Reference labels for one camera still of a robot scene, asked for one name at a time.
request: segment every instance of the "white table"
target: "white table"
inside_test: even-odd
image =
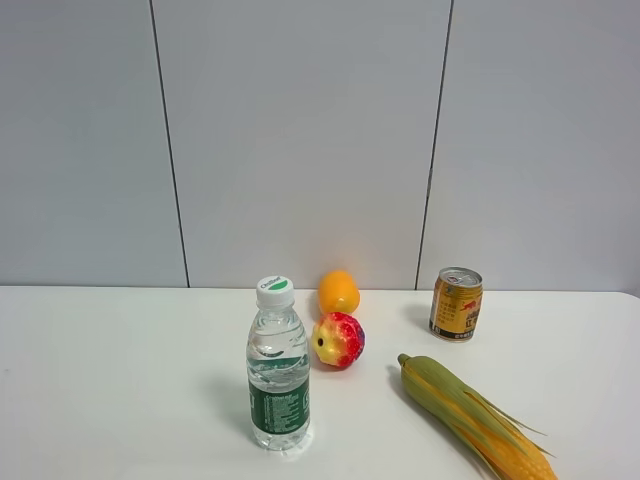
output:
[[[297,293],[310,331],[310,292]],[[0,288],[0,479],[467,479],[463,448],[408,399],[396,357],[430,355],[548,433],[561,479],[640,475],[640,300],[488,292],[476,336],[427,333],[430,292],[362,292],[346,371],[314,364],[312,438],[250,437],[251,290]]]

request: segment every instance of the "green bottle label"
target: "green bottle label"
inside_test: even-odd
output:
[[[285,393],[263,392],[249,382],[249,396],[251,420],[263,432],[272,435],[295,432],[309,418],[309,378]]]

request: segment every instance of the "corn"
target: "corn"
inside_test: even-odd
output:
[[[432,358],[401,354],[398,362],[407,393],[444,423],[497,478],[557,480],[541,453],[548,452],[525,437],[518,426],[531,428],[504,413]]]

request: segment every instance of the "bottle cap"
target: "bottle cap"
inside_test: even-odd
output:
[[[258,282],[258,308],[278,308],[293,305],[293,283],[282,275],[273,275]]]

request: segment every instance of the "can label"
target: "can label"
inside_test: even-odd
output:
[[[429,328],[445,339],[468,340],[473,337],[481,304],[482,286],[464,288],[438,278]]]

